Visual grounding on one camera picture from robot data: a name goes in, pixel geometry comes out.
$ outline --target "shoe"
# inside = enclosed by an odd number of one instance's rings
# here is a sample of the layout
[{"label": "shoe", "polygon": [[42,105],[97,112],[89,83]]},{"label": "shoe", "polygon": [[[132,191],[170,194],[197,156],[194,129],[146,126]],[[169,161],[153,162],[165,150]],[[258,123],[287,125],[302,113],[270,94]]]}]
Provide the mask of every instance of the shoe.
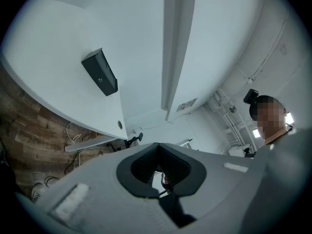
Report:
[{"label": "shoe", "polygon": [[0,141],[0,164],[5,164],[9,166],[9,164],[5,160],[5,152],[1,141]]},{"label": "shoe", "polygon": [[41,183],[37,183],[33,186],[33,189],[31,191],[31,195],[32,195],[32,201],[35,203],[38,198],[40,198],[40,196],[44,193],[45,191],[45,187],[43,184]]}]

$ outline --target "bright light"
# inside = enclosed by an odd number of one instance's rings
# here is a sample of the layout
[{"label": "bright light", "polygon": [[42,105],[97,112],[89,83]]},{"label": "bright light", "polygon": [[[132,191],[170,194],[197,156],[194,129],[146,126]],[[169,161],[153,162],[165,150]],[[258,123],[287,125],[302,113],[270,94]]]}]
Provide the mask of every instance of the bright light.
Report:
[{"label": "bright light", "polygon": [[254,135],[255,138],[259,138],[260,137],[258,129],[253,130],[253,135]]},{"label": "bright light", "polygon": [[288,113],[285,118],[286,118],[286,123],[287,124],[292,124],[293,123],[293,117],[292,117],[291,113]]}]

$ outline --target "wooden floor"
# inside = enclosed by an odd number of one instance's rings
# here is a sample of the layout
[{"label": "wooden floor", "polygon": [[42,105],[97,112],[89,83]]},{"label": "wooden floor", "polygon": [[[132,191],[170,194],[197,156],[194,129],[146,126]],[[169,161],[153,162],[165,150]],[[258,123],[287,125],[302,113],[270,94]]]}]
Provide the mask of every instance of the wooden floor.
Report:
[{"label": "wooden floor", "polygon": [[[26,196],[30,197],[33,185],[43,183],[47,176],[64,176],[75,154],[64,152],[64,147],[72,144],[66,134],[68,124],[26,94],[0,65],[0,140],[16,182]],[[77,140],[81,142],[92,132],[71,124],[68,133],[71,138],[81,134]],[[125,149],[123,140],[115,140],[114,147]],[[85,149],[80,163],[112,152],[107,144]]]}]

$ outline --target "neck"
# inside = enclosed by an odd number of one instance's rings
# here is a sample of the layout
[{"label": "neck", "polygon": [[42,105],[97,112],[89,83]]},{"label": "neck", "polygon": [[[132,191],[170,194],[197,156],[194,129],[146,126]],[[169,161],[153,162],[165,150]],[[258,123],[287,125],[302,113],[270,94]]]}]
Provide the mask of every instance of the neck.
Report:
[{"label": "neck", "polygon": [[267,145],[267,144],[271,143],[273,140],[277,139],[278,137],[284,135],[286,132],[287,132],[287,128],[286,128],[286,126],[284,126],[280,130],[278,130],[275,134],[266,138],[264,140],[264,143]]}]

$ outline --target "white table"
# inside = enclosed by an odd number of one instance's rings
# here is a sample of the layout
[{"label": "white table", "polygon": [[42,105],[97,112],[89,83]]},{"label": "white table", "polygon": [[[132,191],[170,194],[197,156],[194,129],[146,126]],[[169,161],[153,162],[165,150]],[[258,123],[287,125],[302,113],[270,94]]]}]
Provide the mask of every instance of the white table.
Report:
[{"label": "white table", "polygon": [[1,46],[5,69],[30,96],[66,120],[104,134],[66,147],[67,152],[127,138],[119,91],[106,96],[81,64],[100,47],[85,10],[54,0],[29,0]]}]

